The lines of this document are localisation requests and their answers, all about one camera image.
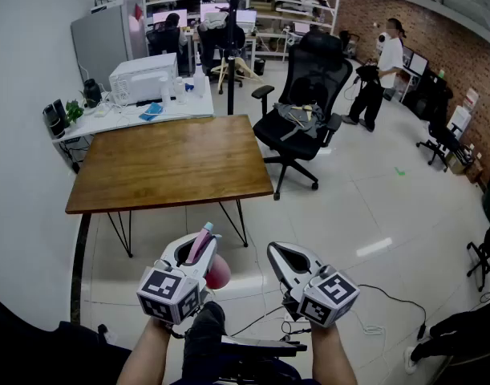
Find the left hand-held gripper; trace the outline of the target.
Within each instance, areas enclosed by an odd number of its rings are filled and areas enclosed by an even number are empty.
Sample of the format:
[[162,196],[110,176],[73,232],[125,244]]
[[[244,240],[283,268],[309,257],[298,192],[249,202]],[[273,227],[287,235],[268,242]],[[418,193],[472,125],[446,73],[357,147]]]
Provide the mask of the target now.
[[[211,269],[221,235],[190,233],[170,242],[144,273],[136,295],[143,312],[167,324],[181,324],[203,301],[203,276]],[[170,264],[182,264],[184,270]]]

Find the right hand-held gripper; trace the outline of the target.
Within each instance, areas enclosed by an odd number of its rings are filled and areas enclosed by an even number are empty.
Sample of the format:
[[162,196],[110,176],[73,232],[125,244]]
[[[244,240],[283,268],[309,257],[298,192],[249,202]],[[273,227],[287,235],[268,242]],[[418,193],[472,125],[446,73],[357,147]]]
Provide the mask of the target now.
[[344,273],[310,249],[284,241],[268,244],[267,257],[277,279],[292,286],[282,305],[294,321],[305,318],[320,327],[329,327],[354,305],[360,289]]

